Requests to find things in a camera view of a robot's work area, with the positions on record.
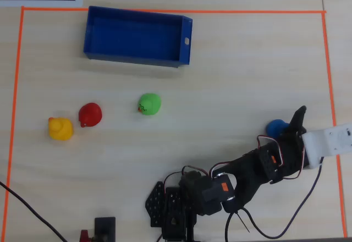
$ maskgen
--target orange tape line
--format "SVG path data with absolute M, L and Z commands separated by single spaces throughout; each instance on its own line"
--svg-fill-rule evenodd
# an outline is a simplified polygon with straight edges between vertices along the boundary
M 13 100 L 12 100 L 12 118 L 11 118 L 11 133 L 10 133 L 10 147 L 9 147 L 9 161 L 7 165 L 7 180 L 6 186 L 10 187 L 11 179 L 11 166 L 12 166 L 12 153 L 13 153 L 13 139 L 15 133 L 15 120 L 16 120 L 16 103 L 17 103 L 17 87 L 18 87 L 18 72 L 20 67 L 20 55 L 21 55 L 21 43 L 22 43 L 22 31 L 23 31 L 23 16 L 24 7 L 21 7 L 21 17 L 20 17 L 20 28 L 18 33 L 18 43 L 17 43 L 17 58 L 16 58 L 16 70 L 15 70 L 15 82 L 13 87 Z M 6 232 L 6 221 L 7 221 L 7 210 L 9 203 L 9 192 L 5 192 L 5 203 L 4 203 L 4 216 L 2 221 L 2 232 L 1 232 L 1 242 L 5 241 Z
M 7 181 L 6 186 L 10 186 L 11 178 L 11 167 L 12 167 L 12 155 L 13 155 L 13 141 L 14 141 L 14 130 L 15 130 L 15 117 L 16 117 L 16 104 L 17 104 L 17 90 L 18 90 L 18 75 L 19 75 L 19 65 L 20 65 L 20 54 L 21 54 L 21 43 L 22 43 L 22 32 L 23 32 L 23 19 L 24 11 L 88 11 L 88 8 L 40 8 L 40 7 L 21 7 L 21 16 L 20 16 L 20 26 L 19 26 L 19 35 L 18 35 L 18 44 L 17 44 L 17 57 L 16 57 L 16 69 L 15 69 L 15 80 L 14 80 L 14 92 L 13 92 L 13 102 L 12 102 L 12 118 L 11 118 L 11 132 L 10 132 L 10 145 L 9 145 L 9 161 L 8 161 L 8 170 L 7 170 Z M 331 102 L 331 111 L 332 111 L 332 120 L 333 125 L 336 126 L 336 115 L 335 115 L 335 106 L 334 106 L 334 96 L 333 96 L 333 87 L 331 79 L 331 69 L 330 69 L 330 60 L 329 60 L 329 50 L 328 50 L 328 41 L 326 33 L 326 22 L 325 22 L 325 10 L 302 10 L 302 11 L 284 11 L 284 10 L 168 10 L 168 9 L 131 9 L 143 12 L 164 12 L 164 13 L 198 13 L 198 14 L 321 14 L 322 15 L 322 24 L 323 24 L 323 35 L 324 35 L 324 46 L 325 46 L 325 56 L 326 56 L 326 65 L 327 65 L 327 74 L 328 74 L 328 83 L 329 83 L 329 93 L 330 93 L 330 102 Z M 340 194 L 340 207 L 341 207 L 341 218 L 343 226 L 344 237 L 347 237 L 347 227 L 345 219 L 345 209 L 344 209 L 344 196 L 343 196 L 343 184 L 342 184 L 342 174 L 341 174 L 341 163 L 340 155 L 337 156 L 337 170 L 338 170 L 338 182 L 339 182 L 339 194 Z M 4 203 L 4 215 L 3 215 L 3 224 L 2 224 L 2 234 L 1 242 L 5 242 L 6 234 L 6 224 L 7 224 L 7 212 L 8 212 L 8 199 L 9 192 L 5 192 L 5 203 Z
M 88 11 L 88 8 L 25 7 L 28 11 Z M 190 14 L 322 14 L 324 10 L 177 10 L 177 9 L 129 9 L 142 12 L 190 13 Z
M 334 93 L 333 93 L 332 78 L 331 78 L 331 68 L 330 68 L 330 58 L 329 58 L 329 48 L 328 48 L 328 37 L 327 37 L 327 33 L 326 33 L 325 13 L 321 14 L 321 19 L 322 19 L 322 23 L 323 23 L 325 58 L 326 58 L 326 68 L 327 68 L 327 73 L 328 73 L 332 124 L 333 124 L 333 126 L 336 126 L 335 103 L 334 103 Z M 336 156 L 336 163 L 337 163 L 337 176 L 338 176 L 339 194 L 340 194 L 342 230 L 343 230 L 343 236 L 346 238 L 347 237 L 347 225 L 346 225 L 346 216 L 345 216 L 345 203 L 344 203 L 344 194 L 343 194 L 340 155 Z
M 88 8 L 25 7 L 25 11 L 88 11 Z

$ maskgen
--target wire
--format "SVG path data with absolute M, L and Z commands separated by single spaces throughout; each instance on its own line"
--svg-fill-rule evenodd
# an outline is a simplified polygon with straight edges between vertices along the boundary
M 248 230 L 248 228 L 247 228 L 247 226 L 246 226 L 246 224 L 243 222 L 242 218 L 240 217 L 240 215 L 239 215 L 238 213 L 237 213 L 236 215 L 238 216 L 238 218 L 240 218 L 242 224 L 243 224 L 244 227 L 247 229 L 248 233 L 250 233 L 249 230 Z
M 302 150 L 302 165 L 301 165 L 301 169 L 299 170 L 299 173 L 297 174 L 296 177 L 293 177 L 293 178 L 284 177 L 285 180 L 294 180 L 294 179 L 297 179 L 297 178 L 299 177 L 299 175 L 300 175 L 301 172 L 303 171 L 305 153 L 306 153 L 306 149 L 305 149 L 304 146 L 303 146 L 303 150 Z
M 228 230 L 229 230 L 229 225 L 230 225 L 230 221 L 231 221 L 231 218 L 232 218 L 233 214 L 234 213 L 230 213 L 229 217 L 227 218 L 227 221 L 226 221 L 226 225 L 225 225 L 225 242 L 229 242 Z
M 9 193 L 15 196 L 18 200 L 20 200 L 22 204 L 24 204 L 29 209 L 29 211 L 31 211 L 40 221 L 42 221 L 46 226 L 48 226 L 55 233 L 55 235 L 57 235 L 61 239 L 61 241 L 67 242 L 67 240 L 64 239 L 64 237 L 51 224 L 49 224 L 44 218 L 42 218 L 25 200 L 23 200 L 21 196 L 19 196 L 13 190 L 8 188 L 1 181 L 0 181 L 0 185 L 3 186 Z
M 171 175 L 174 175 L 176 173 L 181 173 L 181 171 L 179 172 L 173 172 L 173 173 L 170 173 L 169 175 L 166 176 L 165 180 L 164 180 L 164 194 L 166 194 L 166 187 L 165 187 L 165 183 L 166 183 L 166 180 L 167 178 L 169 178 Z
M 156 242 L 159 242 L 162 237 L 163 237 L 163 234 L 161 234 L 161 235 L 158 237 L 158 239 L 156 240 Z
M 210 168 L 209 170 L 209 176 L 210 178 L 213 178 L 213 171 L 216 167 L 220 166 L 220 165 L 223 165 L 223 164 L 229 164 L 230 162 L 229 161 L 224 161 L 224 162 L 219 162 L 219 163 L 216 163 L 213 167 Z
M 301 202 L 301 204 L 299 205 L 299 207 L 297 208 L 297 210 L 295 211 L 295 213 L 293 214 L 290 222 L 287 224 L 287 226 L 285 227 L 285 229 L 282 231 L 282 233 L 280 235 L 277 235 L 277 236 L 269 236 L 269 235 L 266 235 L 262 232 L 262 230 L 260 230 L 260 228 L 256 225 L 256 223 L 254 222 L 253 218 L 252 218 L 252 215 L 250 214 L 250 212 L 246 209 L 246 208 L 242 208 L 242 210 L 248 215 L 249 217 L 249 220 L 251 221 L 251 223 L 253 224 L 254 228 L 257 229 L 257 231 L 265 238 L 268 238 L 268 239 L 278 239 L 280 237 L 282 237 L 286 231 L 288 230 L 288 228 L 290 227 L 290 225 L 292 224 L 293 220 L 295 219 L 295 217 L 297 216 L 299 210 L 301 210 L 302 206 L 304 205 L 304 203 L 307 201 L 307 199 L 309 198 L 309 196 L 312 194 L 314 188 L 315 188 L 315 185 L 317 184 L 318 180 L 319 180 L 319 177 L 320 177 L 320 174 L 321 174 L 321 169 L 322 169 L 322 162 L 324 160 L 324 157 L 322 157 L 320 159 L 320 167 L 319 167 L 319 171 L 318 171 L 318 175 L 313 183 L 313 186 L 312 188 L 310 189 L 310 191 L 308 192 L 308 194 L 306 195 L 306 197 L 303 199 L 303 201 Z
M 200 171 L 200 172 L 203 172 L 205 175 L 209 176 L 208 172 L 202 168 L 198 168 L 198 167 L 194 167 L 194 166 L 191 166 L 191 165 L 186 165 L 186 166 L 183 166 L 182 170 L 181 170 L 181 173 L 182 175 L 184 174 L 184 171 L 185 171 L 185 168 L 191 168 L 191 169 L 196 169 L 197 171 Z
M 281 159 L 281 164 L 279 165 L 279 167 L 281 167 L 283 164 L 284 164 L 284 159 L 282 158 L 282 151 L 281 151 L 281 147 L 280 147 L 280 144 L 279 142 L 276 141 L 276 139 L 274 139 L 273 137 L 270 137 L 270 136 L 264 136 L 264 135 L 259 135 L 257 136 L 257 141 L 258 141 L 258 149 L 260 149 L 260 138 L 263 138 L 263 139 L 270 139 L 270 140 L 273 140 L 276 142 L 278 148 L 279 148 L 279 155 L 280 155 L 280 159 Z
M 229 217 L 227 218 L 227 221 L 226 221 L 226 225 L 225 225 L 225 242 L 229 242 L 229 239 L 228 239 L 228 230 L 229 230 L 229 225 L 230 225 L 230 221 L 231 221 L 231 218 L 232 218 L 233 214 L 234 214 L 234 213 L 230 213 L 230 214 L 229 214 Z M 240 215 L 239 215 L 238 213 L 236 213 L 236 215 L 238 216 L 238 218 L 240 218 L 242 224 L 243 224 L 244 227 L 247 229 L 248 233 L 250 233 L 249 230 L 248 230 L 248 228 L 247 228 L 247 226 L 246 226 L 246 224 L 242 221 L 242 218 L 240 217 Z

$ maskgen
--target blue plastic box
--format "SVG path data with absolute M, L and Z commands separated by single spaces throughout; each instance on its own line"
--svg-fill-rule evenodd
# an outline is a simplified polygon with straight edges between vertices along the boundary
M 89 7 L 90 59 L 179 67 L 189 64 L 193 21 L 182 15 Z

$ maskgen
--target orange label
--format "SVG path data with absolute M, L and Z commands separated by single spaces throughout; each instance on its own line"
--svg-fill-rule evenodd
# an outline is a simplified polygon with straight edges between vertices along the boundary
M 229 191 L 229 188 L 227 188 L 227 184 L 226 183 L 222 183 L 221 185 L 222 185 L 222 189 L 224 191 Z

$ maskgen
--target green rubber duck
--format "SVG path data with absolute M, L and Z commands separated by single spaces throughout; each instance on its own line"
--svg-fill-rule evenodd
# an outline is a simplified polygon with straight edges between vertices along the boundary
M 152 116 L 159 112 L 161 98 L 155 93 L 145 93 L 138 102 L 138 111 L 146 116 Z

